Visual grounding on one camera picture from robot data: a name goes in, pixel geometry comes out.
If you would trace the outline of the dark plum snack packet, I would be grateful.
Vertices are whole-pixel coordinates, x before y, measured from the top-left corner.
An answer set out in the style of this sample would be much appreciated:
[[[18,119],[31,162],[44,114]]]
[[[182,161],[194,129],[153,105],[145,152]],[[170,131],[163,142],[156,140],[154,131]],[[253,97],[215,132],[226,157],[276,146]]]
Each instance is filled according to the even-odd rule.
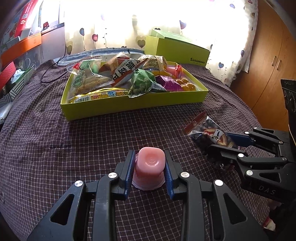
[[[203,151],[212,144],[237,149],[229,135],[205,111],[196,116],[184,132]]]

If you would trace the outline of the orange pastry snack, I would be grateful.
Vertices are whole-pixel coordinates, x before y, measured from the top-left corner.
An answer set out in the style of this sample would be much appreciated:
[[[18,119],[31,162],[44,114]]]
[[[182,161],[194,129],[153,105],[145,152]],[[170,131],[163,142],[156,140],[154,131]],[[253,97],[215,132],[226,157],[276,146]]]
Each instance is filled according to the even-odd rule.
[[[175,79],[175,82],[178,83],[182,90],[184,91],[196,91],[196,86],[191,83],[187,78]]]

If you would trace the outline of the pink jelly cup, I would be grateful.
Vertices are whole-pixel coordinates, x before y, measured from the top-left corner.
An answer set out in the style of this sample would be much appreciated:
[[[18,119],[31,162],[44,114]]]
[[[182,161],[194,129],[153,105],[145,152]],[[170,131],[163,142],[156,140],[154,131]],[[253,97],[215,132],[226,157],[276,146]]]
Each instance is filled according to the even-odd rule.
[[[158,189],[165,183],[165,152],[159,148],[143,147],[136,156],[132,184],[142,191]]]

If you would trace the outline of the purple snack packet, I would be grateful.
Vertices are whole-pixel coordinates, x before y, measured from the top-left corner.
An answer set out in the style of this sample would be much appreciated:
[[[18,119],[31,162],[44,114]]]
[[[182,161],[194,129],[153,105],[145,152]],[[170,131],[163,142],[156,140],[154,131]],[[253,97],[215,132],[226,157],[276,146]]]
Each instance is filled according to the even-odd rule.
[[[183,91],[181,85],[175,82],[175,80],[169,76],[158,75],[155,77],[155,80],[158,84],[164,87],[168,92]]]

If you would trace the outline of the red jelly cup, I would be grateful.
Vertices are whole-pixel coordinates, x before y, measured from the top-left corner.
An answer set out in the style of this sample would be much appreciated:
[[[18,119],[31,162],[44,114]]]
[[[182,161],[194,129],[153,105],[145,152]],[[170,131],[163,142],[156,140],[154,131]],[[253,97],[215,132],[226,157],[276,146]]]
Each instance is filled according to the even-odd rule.
[[[172,78],[180,79],[182,77],[183,68],[179,64],[175,66],[167,66],[166,72],[168,72],[172,76]]]

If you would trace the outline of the green snack packet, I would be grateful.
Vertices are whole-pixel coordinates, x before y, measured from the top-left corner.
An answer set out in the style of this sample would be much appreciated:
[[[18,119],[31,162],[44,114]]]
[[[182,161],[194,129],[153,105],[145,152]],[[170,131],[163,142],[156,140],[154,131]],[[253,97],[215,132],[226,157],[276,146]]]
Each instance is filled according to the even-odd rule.
[[[146,70],[136,69],[131,77],[131,87],[128,91],[129,98],[142,96],[149,92],[166,92],[167,90],[156,82],[155,76]]]

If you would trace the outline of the long yellow snack packet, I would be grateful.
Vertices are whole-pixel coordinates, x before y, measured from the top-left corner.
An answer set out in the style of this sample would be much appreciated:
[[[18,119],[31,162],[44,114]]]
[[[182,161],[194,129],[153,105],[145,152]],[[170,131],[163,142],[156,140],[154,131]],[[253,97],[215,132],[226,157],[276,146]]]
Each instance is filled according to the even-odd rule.
[[[86,102],[97,99],[127,96],[129,90],[124,88],[102,88],[86,94],[79,94],[70,100],[70,103]]]

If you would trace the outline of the green white cracker packet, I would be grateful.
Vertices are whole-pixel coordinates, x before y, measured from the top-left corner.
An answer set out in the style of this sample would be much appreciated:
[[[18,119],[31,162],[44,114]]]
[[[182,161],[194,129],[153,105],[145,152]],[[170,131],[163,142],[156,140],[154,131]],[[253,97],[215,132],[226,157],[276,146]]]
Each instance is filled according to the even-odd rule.
[[[80,94],[86,94],[101,87],[111,85],[111,77],[99,74],[101,59],[82,60],[73,65],[69,72],[72,75],[68,97],[71,99]]]

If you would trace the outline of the orange bread snack packet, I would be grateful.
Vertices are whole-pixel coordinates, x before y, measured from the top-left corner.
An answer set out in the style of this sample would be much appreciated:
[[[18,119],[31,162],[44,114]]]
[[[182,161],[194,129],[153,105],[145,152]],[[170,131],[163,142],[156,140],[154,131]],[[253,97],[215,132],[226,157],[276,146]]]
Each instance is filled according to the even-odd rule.
[[[114,81],[111,86],[118,87],[130,80],[133,72],[142,68],[147,61],[148,58],[133,59],[120,52],[100,67],[99,74],[110,77]]]

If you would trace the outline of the shallow green tray box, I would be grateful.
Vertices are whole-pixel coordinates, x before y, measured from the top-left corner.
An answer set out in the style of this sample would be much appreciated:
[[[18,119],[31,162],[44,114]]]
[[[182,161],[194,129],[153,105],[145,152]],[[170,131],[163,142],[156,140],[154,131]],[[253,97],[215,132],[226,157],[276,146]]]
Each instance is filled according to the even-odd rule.
[[[167,66],[175,66],[175,62],[167,62]],[[161,76],[172,76],[164,71],[151,71],[151,73],[156,77]],[[72,80],[72,75],[66,83],[64,92],[62,94],[60,106],[62,112],[68,121],[78,120],[82,118],[87,118],[96,115],[103,115],[108,113],[119,113],[121,111],[135,110],[141,108],[152,108],[158,106],[176,105],[176,104],[186,104],[186,103],[199,103],[205,100],[208,94],[208,89],[201,84],[196,77],[190,74],[187,70],[183,68],[183,73],[181,78],[187,78],[191,83],[196,86],[196,91],[177,91],[177,92],[149,92],[142,96],[129,98],[127,96],[97,99],[86,102],[70,103],[70,98],[68,97],[68,92],[70,90],[70,81]],[[102,88],[124,88],[130,89],[131,78],[123,85],[118,87],[113,87],[107,85]]]

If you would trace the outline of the heart pattern curtain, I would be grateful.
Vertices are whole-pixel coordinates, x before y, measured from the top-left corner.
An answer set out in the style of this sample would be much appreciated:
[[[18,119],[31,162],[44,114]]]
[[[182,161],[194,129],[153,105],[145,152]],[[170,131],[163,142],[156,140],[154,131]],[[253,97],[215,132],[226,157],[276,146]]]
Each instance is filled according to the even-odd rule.
[[[144,50],[146,37],[159,29],[209,49],[206,68],[230,86],[249,69],[258,1],[62,1],[60,15],[72,53]]]

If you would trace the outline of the green lidded gift box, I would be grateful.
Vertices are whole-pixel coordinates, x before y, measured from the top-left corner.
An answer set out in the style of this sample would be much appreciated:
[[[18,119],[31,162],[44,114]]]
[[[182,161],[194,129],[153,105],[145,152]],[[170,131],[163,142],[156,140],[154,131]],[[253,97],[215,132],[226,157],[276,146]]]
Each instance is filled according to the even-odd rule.
[[[167,61],[205,67],[210,50],[191,43],[182,35],[153,29],[145,37],[144,53],[163,56]]]

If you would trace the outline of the blue striped towel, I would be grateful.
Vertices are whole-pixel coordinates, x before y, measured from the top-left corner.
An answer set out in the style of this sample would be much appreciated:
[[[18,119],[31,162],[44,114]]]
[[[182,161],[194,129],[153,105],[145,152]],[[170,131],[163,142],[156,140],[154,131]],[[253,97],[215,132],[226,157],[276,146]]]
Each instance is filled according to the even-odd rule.
[[[61,60],[59,58],[54,59],[54,62],[57,63],[58,66],[66,66],[75,62],[80,61],[81,59],[95,58],[101,57],[103,61],[108,61],[118,53],[123,52],[124,54],[130,57],[140,57],[144,54],[144,50],[136,49],[136,48],[101,48],[95,50],[84,51],[81,53],[66,55]]]

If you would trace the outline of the orange storage box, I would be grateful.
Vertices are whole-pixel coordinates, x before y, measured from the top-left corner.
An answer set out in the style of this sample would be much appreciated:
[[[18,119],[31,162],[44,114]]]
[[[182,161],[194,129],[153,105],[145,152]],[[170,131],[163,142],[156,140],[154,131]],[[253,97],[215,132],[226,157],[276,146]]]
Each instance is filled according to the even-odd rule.
[[[30,51],[31,49],[41,45],[41,43],[42,43],[41,33],[31,35],[21,40],[20,42],[16,43],[11,48],[9,48],[7,51],[3,52],[3,54],[1,54],[2,66],[3,67],[7,66],[13,60],[22,56],[27,51]]]

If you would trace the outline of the red white carton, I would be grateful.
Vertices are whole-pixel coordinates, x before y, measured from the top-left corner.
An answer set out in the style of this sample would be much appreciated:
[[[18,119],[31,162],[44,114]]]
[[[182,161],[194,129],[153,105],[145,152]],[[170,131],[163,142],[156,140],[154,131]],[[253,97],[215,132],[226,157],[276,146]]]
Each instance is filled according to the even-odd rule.
[[[38,0],[30,0],[23,8],[14,37],[20,36],[24,29],[28,29],[33,25],[33,12],[35,11]]]

